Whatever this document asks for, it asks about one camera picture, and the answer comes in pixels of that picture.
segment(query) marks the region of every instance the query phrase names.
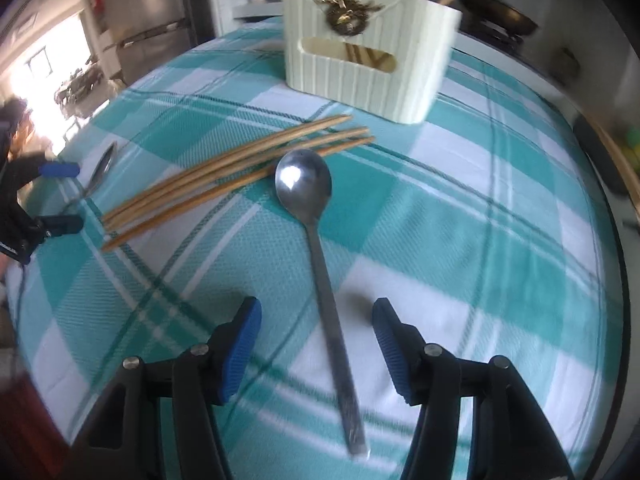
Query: small box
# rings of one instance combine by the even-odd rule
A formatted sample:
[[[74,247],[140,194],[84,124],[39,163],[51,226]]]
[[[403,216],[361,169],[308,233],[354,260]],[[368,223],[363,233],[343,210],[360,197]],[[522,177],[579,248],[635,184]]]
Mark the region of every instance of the small box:
[[[428,0],[283,3],[290,87],[396,123],[424,120],[449,64],[458,10]]]

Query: black pot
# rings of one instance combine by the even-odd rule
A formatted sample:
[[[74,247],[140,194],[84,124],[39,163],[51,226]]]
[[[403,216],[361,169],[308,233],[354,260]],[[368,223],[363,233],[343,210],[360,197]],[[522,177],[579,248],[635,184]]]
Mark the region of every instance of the black pot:
[[[510,36],[528,36],[538,28],[530,18],[500,0],[460,0],[465,8],[482,20],[495,23]]]

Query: screw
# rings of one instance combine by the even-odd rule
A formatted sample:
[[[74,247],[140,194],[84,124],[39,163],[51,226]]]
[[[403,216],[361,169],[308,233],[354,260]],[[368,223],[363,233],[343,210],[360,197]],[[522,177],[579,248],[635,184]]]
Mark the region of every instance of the screw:
[[[124,361],[122,362],[122,367],[125,370],[135,370],[139,366],[140,366],[140,358],[136,356],[125,357]]]
[[[204,355],[209,351],[209,346],[206,343],[199,343],[191,347],[192,355]]]
[[[494,357],[494,365],[506,370],[511,366],[511,361],[509,361],[504,355],[497,355]]]
[[[442,346],[436,343],[427,343],[424,346],[424,353],[431,357],[438,357],[442,354]]]

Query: spoon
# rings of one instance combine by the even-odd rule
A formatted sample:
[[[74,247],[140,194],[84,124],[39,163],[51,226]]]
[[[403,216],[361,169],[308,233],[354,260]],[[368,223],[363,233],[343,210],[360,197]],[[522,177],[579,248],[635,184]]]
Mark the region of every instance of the spoon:
[[[331,174],[322,157],[312,150],[293,150],[276,168],[276,194],[280,203],[306,229],[311,266],[316,280],[320,319],[338,399],[347,448],[352,456],[368,457],[364,425],[358,407],[347,349],[326,270],[318,222],[331,198]]]
[[[67,202],[63,207],[61,214],[74,204],[80,202],[82,199],[87,198],[98,188],[98,186],[100,186],[102,180],[104,179],[104,176],[113,167],[117,151],[117,143],[112,142],[102,154],[100,160],[98,161],[98,165],[95,167],[95,170],[92,173],[91,178],[89,179],[89,183],[82,190],[82,193],[79,196],[75,197],[73,200]]]

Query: tablecloth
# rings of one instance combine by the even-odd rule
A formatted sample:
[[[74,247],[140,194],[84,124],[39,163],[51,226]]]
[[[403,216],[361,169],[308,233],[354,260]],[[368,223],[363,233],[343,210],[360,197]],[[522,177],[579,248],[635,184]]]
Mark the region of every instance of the tablecloth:
[[[622,286],[602,190],[571,128],[519,81],[453,51],[427,120],[395,124],[284,83],[282,23],[235,31],[125,90],[63,150],[77,181],[27,201],[52,214],[114,140],[118,161],[78,209],[79,235],[48,240],[27,269],[19,338],[34,384],[71,441],[122,359],[178,355],[244,296],[263,306],[240,392],[216,416],[238,479],[393,479],[417,407],[396,394],[370,326],[378,297],[461,358],[508,356],[575,472],[588,466],[620,360]],[[370,459],[348,458],[302,227],[265,179],[103,254],[100,216],[152,183],[274,131],[334,114],[377,141],[327,159],[334,195],[319,231]],[[15,316],[20,270],[8,273]],[[163,405],[170,475],[170,405]],[[466,473],[463,403],[455,478]]]

